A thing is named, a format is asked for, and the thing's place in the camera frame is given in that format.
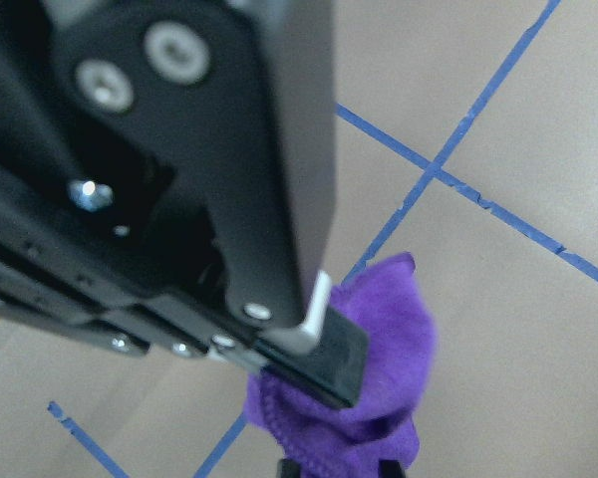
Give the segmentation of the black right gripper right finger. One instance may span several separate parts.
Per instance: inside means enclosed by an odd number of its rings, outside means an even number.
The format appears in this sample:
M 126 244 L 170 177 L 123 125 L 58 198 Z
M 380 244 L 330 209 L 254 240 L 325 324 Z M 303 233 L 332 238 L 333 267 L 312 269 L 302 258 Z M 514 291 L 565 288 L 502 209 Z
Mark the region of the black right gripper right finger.
M 330 306 L 329 1 L 47 1 L 75 105 L 171 173 L 142 239 L 144 308 L 329 407 L 359 399 L 368 339 Z

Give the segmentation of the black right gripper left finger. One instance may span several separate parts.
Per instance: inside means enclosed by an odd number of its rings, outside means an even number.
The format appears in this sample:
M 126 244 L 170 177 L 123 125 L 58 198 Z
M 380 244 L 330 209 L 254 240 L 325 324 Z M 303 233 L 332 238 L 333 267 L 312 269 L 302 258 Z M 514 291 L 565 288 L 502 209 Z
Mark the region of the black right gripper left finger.
M 264 367 L 254 336 L 91 230 L 0 165 L 0 316 L 45 332 L 144 356 Z

